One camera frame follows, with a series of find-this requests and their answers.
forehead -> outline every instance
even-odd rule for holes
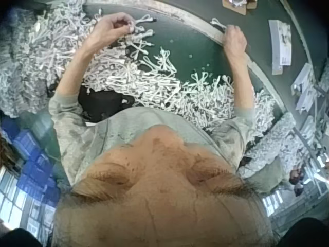
[[[133,240],[138,246],[152,239],[168,244],[174,241],[173,246],[205,239],[223,243],[240,234],[255,236],[266,229],[261,226],[264,215],[256,203],[205,193],[186,195],[176,204],[133,197],[66,207],[60,213],[61,230],[70,232],[74,242],[93,246],[127,246]]]

window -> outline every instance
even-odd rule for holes
[[[9,185],[8,194],[7,194],[7,197],[10,201],[12,201],[14,199],[14,195],[15,195],[15,192],[17,189],[16,184],[17,184],[17,179],[13,178],[11,180],[11,184]]]
[[[31,206],[30,216],[35,220],[38,219],[40,208],[41,208],[41,202],[34,199]]]
[[[25,200],[26,200],[26,193],[19,189],[18,193],[17,193],[16,203],[15,203],[16,206],[19,207],[20,209],[23,209]]]
[[[26,230],[28,230],[32,235],[34,235],[37,238],[39,226],[40,226],[40,224],[37,223],[37,221],[35,221],[31,217],[29,217]]]
[[[1,205],[2,205],[2,202],[3,202],[4,198],[5,198],[4,194],[2,194],[0,192],[0,208],[1,208]]]
[[[26,193],[17,188],[17,179],[4,167],[0,169],[0,218],[11,229],[20,226]]]
[[[9,225],[12,229],[19,228],[21,217],[22,211],[18,207],[14,206],[9,219]]]
[[[5,198],[0,211],[0,218],[6,223],[9,222],[11,209],[12,209],[12,202],[9,201],[7,198]]]
[[[46,205],[44,218],[43,218],[43,224],[46,227],[52,226],[54,215],[55,215],[55,209],[49,205]]]

pile of white plastic parts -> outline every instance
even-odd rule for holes
[[[11,16],[16,20],[10,30],[18,32],[18,38],[8,34],[0,46],[1,55],[5,55],[0,60],[0,108],[5,114],[18,117],[25,110],[35,113],[47,105],[46,87],[62,77],[74,53],[101,18],[101,12],[92,20],[86,18],[82,4],[82,0],[70,0],[37,19],[29,11],[13,10]],[[229,76],[212,79],[207,72],[194,73],[191,81],[182,82],[176,78],[170,51],[160,47],[158,56],[148,57],[147,47],[154,45],[148,37],[154,32],[139,24],[151,20],[150,16],[139,19],[132,34],[122,37],[118,46],[96,54],[83,86],[133,96],[138,105],[173,112],[208,130],[233,117],[234,90]],[[126,55],[128,46],[136,51]],[[142,71],[140,65],[148,69]],[[261,137],[272,125],[275,101],[264,91],[255,93],[254,99],[254,136]]]

blue plastic bin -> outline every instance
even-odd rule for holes
[[[48,178],[47,186],[51,188],[56,188],[56,181],[52,177]]]
[[[7,135],[10,143],[14,141],[14,139],[20,132],[20,128],[17,125],[16,121],[9,117],[3,117],[1,119],[0,127],[2,131]]]
[[[19,132],[13,141],[13,145],[24,160],[28,160],[36,149],[40,150],[38,142],[27,129]]]
[[[55,187],[47,187],[43,202],[48,204],[49,206],[56,207],[58,201],[60,199],[60,190]]]
[[[25,163],[22,173],[32,178],[40,187],[44,187],[47,184],[50,175],[50,171],[45,172],[32,161]]]
[[[48,183],[52,168],[53,163],[50,161],[47,154],[42,150],[37,152],[34,150],[28,161],[25,162],[22,173],[28,175],[43,188]]]
[[[17,187],[26,192],[32,198],[42,202],[44,198],[43,190],[32,178],[25,174],[21,174],[17,182]]]

